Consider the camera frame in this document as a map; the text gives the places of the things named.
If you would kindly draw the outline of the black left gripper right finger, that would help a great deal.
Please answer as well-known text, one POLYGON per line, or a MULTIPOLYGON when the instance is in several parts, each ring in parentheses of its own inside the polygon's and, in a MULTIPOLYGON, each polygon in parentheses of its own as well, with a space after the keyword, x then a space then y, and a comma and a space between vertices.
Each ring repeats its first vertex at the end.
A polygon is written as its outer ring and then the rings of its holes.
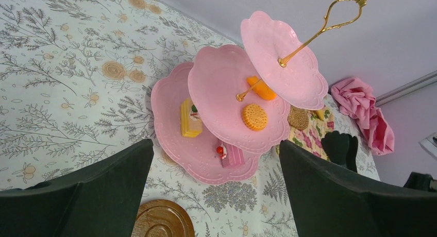
POLYGON ((359 175, 284 140, 280 164, 299 236, 436 236, 436 193, 359 175))

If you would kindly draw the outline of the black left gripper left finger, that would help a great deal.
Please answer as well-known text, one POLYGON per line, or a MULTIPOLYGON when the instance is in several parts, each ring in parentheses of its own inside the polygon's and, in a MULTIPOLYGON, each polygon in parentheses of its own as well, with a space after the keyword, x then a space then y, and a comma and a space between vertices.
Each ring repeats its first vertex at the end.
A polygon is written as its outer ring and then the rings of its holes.
POLYGON ((130 236, 154 157, 142 140, 92 165, 1 192, 1 236, 130 236))

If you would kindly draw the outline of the floral rectangular serving tray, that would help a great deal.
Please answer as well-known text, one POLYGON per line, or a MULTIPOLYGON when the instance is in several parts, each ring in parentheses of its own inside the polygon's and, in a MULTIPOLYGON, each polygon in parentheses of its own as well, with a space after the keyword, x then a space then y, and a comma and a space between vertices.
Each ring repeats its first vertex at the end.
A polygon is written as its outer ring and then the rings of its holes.
POLYGON ((323 109, 325 110, 323 121, 316 116, 314 110, 306 110, 309 117, 309 126, 304 130, 298 130, 290 126, 288 140, 314 155, 328 160, 329 158, 322 148, 321 139, 326 133, 334 131, 335 117, 329 108, 324 107, 323 109))

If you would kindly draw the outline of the pink cake slice toy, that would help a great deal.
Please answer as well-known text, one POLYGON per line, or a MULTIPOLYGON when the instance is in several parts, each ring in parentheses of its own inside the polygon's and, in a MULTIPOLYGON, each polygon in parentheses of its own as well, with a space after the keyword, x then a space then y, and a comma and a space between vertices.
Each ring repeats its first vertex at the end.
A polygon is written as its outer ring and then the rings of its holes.
POLYGON ((216 147, 216 153, 221 160, 223 168, 238 168, 245 163, 243 151, 234 145, 221 142, 216 147))

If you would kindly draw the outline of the small orange cookie toy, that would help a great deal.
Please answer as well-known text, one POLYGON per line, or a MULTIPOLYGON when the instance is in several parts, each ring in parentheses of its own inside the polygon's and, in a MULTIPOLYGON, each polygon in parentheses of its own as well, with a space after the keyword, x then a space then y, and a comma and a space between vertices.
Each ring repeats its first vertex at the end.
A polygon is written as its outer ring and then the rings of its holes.
POLYGON ((248 104, 243 108, 242 118, 244 124, 253 131, 263 130, 268 123, 265 110, 257 104, 248 104))

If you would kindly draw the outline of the yellow cake piece toy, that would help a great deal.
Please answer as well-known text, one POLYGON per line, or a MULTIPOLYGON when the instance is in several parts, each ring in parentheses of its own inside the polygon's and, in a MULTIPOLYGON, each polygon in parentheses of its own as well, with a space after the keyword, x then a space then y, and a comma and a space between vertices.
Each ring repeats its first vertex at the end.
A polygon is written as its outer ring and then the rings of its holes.
POLYGON ((195 138, 203 131, 203 122, 197 108, 190 97, 180 106, 181 135, 186 138, 195 138))

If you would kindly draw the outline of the orange star cookie toy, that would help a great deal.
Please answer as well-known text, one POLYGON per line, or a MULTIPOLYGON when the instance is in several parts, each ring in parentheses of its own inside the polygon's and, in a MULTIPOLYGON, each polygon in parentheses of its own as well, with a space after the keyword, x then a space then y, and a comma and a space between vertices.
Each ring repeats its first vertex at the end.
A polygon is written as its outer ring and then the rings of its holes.
POLYGON ((263 100, 274 100, 277 97, 277 94, 257 76, 247 77, 246 81, 252 87, 252 90, 263 100))

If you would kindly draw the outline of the round orange cookie toy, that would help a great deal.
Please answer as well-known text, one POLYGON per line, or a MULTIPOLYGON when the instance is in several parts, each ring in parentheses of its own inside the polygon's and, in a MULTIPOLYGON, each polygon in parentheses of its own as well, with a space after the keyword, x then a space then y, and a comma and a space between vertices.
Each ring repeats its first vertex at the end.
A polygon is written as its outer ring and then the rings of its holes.
POLYGON ((316 116, 317 116, 321 121, 324 120, 324 118, 325 118, 325 110, 324 110, 324 109, 314 110, 313 112, 316 114, 316 116))

